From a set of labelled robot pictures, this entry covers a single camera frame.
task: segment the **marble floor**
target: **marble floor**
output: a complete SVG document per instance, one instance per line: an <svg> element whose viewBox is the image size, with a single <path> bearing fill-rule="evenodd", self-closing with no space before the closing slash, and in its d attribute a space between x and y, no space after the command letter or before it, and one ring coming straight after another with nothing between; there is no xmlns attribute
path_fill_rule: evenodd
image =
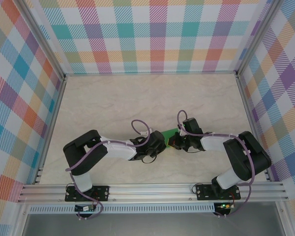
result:
<svg viewBox="0 0 295 236"><path fill-rule="evenodd" d="M196 118L204 132L250 130L232 74L69 77L40 184L71 181L62 148L85 132L96 129L110 139L136 138L130 124L136 118L165 131L176 128L180 109ZM144 131L142 124L136 127ZM92 168L91 179L99 184L210 182L230 166L223 152L168 148L152 164L103 158ZM265 175L260 173L256 181L265 181Z"/></svg>

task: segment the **mounting plate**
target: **mounting plate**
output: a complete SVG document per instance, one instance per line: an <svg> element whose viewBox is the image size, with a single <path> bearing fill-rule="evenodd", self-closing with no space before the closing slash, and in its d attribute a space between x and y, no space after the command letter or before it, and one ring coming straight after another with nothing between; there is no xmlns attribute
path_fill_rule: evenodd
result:
<svg viewBox="0 0 295 236"><path fill-rule="evenodd" d="M235 200L239 200L240 192L239 188L237 186L232 186L228 189L227 192L222 194L220 198L217 198L215 193L213 192L211 188L211 184L197 184L196 185L196 193L197 193L197 200L203 201L203 200L233 200L233 196L230 194L232 193L234 195Z"/></svg>
<svg viewBox="0 0 295 236"><path fill-rule="evenodd" d="M107 202L109 196L109 186L95 186L84 192L85 195L97 199L100 202ZM66 189L64 198L65 202L92 202L90 199L83 197L74 186L69 186Z"/></svg>

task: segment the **plaid wallpaper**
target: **plaid wallpaper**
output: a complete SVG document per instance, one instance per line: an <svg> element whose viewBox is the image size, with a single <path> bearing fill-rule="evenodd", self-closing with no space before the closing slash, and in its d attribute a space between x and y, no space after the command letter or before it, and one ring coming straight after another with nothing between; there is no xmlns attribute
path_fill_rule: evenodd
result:
<svg viewBox="0 0 295 236"><path fill-rule="evenodd" d="M269 2L27 0L75 74L233 71Z"/></svg>
<svg viewBox="0 0 295 236"><path fill-rule="evenodd" d="M295 217L295 0L283 3L243 83L273 174L284 182Z"/></svg>
<svg viewBox="0 0 295 236"><path fill-rule="evenodd" d="M12 2L0 0L0 236L37 166L60 79Z"/></svg>

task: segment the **plaid wall panel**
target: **plaid wall panel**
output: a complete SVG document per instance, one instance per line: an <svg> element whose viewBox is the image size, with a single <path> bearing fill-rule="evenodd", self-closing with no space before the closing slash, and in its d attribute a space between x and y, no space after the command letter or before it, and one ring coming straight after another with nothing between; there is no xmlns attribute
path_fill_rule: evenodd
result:
<svg viewBox="0 0 295 236"><path fill-rule="evenodd" d="M27 0L75 74L233 71L269 1Z"/></svg>
<svg viewBox="0 0 295 236"><path fill-rule="evenodd" d="M283 3L243 83L273 174L285 183L295 216L295 0Z"/></svg>
<svg viewBox="0 0 295 236"><path fill-rule="evenodd" d="M60 79L12 2L0 0L0 236L38 164Z"/></svg>

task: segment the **green object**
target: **green object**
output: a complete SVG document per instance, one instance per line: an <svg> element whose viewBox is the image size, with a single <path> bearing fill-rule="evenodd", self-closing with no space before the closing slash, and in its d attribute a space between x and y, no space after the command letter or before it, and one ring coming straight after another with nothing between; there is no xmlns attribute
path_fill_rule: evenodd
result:
<svg viewBox="0 0 295 236"><path fill-rule="evenodd" d="M170 130L162 132L162 134L164 135L164 138L165 138L166 148L170 147L170 146L168 146L168 140L169 140L170 137L174 136L176 132L178 132L178 128L170 129Z"/></svg>

